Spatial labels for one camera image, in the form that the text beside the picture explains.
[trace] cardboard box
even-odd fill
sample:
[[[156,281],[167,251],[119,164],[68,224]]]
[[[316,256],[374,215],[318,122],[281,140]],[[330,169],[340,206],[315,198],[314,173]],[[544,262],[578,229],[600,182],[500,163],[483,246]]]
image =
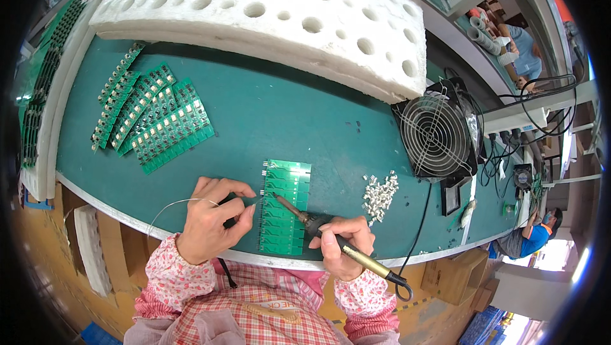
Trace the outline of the cardboard box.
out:
[[[494,294],[497,288],[499,288],[499,279],[488,280],[484,285],[477,289],[471,308],[478,312],[484,312],[484,310],[493,301]]]
[[[475,248],[454,257],[428,261],[420,288],[447,303],[461,305],[480,286],[487,260],[488,251]]]

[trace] blue crate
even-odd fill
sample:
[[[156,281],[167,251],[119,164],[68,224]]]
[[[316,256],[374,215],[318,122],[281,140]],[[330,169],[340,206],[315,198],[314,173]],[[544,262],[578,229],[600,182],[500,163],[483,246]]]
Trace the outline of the blue crate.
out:
[[[461,345],[481,345],[486,342],[494,327],[500,323],[505,311],[489,305],[484,312],[479,312],[460,338]]]
[[[123,345],[107,331],[92,322],[81,332],[81,338],[87,345]]]

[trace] soldering iron cord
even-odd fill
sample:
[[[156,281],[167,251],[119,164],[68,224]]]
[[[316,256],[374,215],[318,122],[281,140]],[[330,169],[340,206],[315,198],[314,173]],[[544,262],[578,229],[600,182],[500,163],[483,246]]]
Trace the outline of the soldering iron cord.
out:
[[[426,195],[426,202],[424,203],[424,212],[422,213],[422,220],[420,221],[420,227],[418,227],[418,232],[416,233],[416,238],[414,239],[414,243],[412,243],[412,248],[409,249],[408,256],[405,258],[405,261],[403,262],[403,265],[401,266],[401,270],[399,271],[399,276],[401,276],[401,274],[403,273],[403,269],[405,268],[405,265],[408,264],[408,260],[412,256],[412,252],[416,248],[416,243],[418,242],[418,238],[420,237],[420,232],[422,231],[422,226],[424,225],[424,219],[426,217],[426,211],[428,210],[428,201],[429,201],[429,199],[431,199],[431,189],[432,189],[432,183],[430,183],[428,185],[428,194]],[[401,294],[399,293],[399,285],[395,284],[395,294],[397,295],[399,300],[401,300],[401,301],[410,301],[413,298],[413,296],[414,296],[414,291],[407,284],[405,285],[405,289],[407,289],[408,293],[409,293],[409,297],[407,299],[405,299],[403,296],[401,296]]]

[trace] person's right hand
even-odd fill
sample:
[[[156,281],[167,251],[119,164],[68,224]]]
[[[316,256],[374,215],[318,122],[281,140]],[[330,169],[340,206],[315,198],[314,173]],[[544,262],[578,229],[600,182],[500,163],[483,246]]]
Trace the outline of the person's right hand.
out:
[[[371,233],[367,219],[364,216],[354,219],[335,217],[330,223],[322,225],[319,230],[323,233],[322,238],[312,239],[309,247],[321,248],[325,257],[323,264],[327,271],[343,281],[358,278],[363,273],[363,266],[341,252],[335,234],[340,234],[363,253],[371,255],[376,236]]]
[[[252,228],[255,205],[244,207],[241,198],[217,206],[230,192],[239,197],[254,198],[255,192],[244,182],[223,178],[199,177],[187,205],[187,220],[183,233],[176,239],[176,248],[187,263],[199,265],[216,257],[240,239]],[[225,229],[223,223],[235,217],[236,224]]]

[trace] blue shirt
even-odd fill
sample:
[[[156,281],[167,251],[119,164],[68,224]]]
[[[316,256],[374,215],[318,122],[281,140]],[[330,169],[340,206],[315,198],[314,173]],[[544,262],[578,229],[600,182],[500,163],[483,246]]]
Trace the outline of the blue shirt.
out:
[[[507,24],[509,35],[516,43],[520,57],[513,63],[519,76],[528,76],[529,80],[537,79],[541,74],[541,59],[533,54],[535,41],[529,33],[521,28]]]
[[[547,242],[547,238],[549,238],[549,234],[547,233],[545,227],[541,225],[534,226],[532,232],[530,233],[530,238],[524,238],[522,241],[522,251],[520,252],[520,257],[527,257],[530,254],[540,250],[545,245],[545,242]],[[488,258],[497,258],[497,253],[494,250],[492,243],[490,243],[488,251],[490,252]]]

